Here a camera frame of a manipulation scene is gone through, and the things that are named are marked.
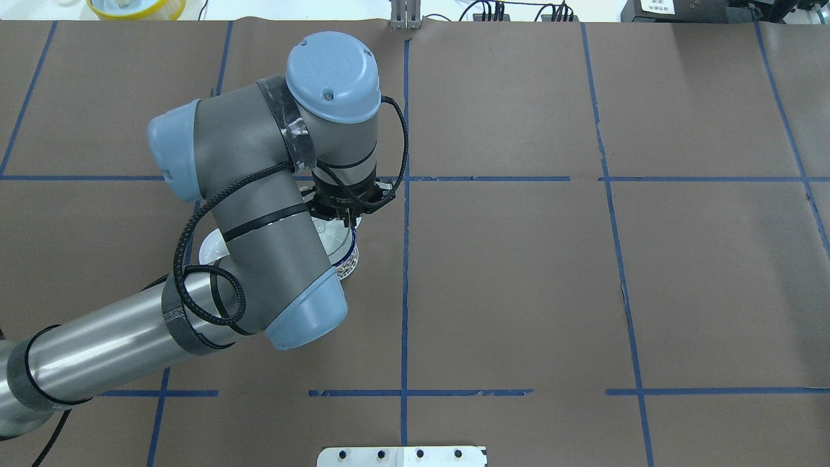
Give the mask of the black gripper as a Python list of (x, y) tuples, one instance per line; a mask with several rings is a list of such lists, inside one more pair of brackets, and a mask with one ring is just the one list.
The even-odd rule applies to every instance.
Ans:
[(323, 221), (342, 221), (347, 228), (357, 219), (373, 215), (396, 198), (397, 181), (385, 183), (376, 177), (376, 170), (356, 184), (345, 184), (338, 171), (321, 165), (313, 169), (314, 186), (308, 192), (309, 213)]

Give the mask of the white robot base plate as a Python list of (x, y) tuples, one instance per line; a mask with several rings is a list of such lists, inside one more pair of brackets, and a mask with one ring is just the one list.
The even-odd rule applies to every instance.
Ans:
[(487, 466), (480, 446), (353, 446), (321, 450), (317, 466)]

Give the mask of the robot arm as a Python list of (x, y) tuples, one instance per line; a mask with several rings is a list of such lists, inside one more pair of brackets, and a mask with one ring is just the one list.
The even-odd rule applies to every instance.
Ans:
[(351, 226), (388, 204), (376, 178), (381, 94), (373, 51), (324, 30), (291, 49), (282, 75), (196, 99), (149, 122), (157, 168), (200, 202), (152, 287), (2, 345), (2, 440), (53, 414), (263, 332), (299, 348), (348, 305), (314, 218)]

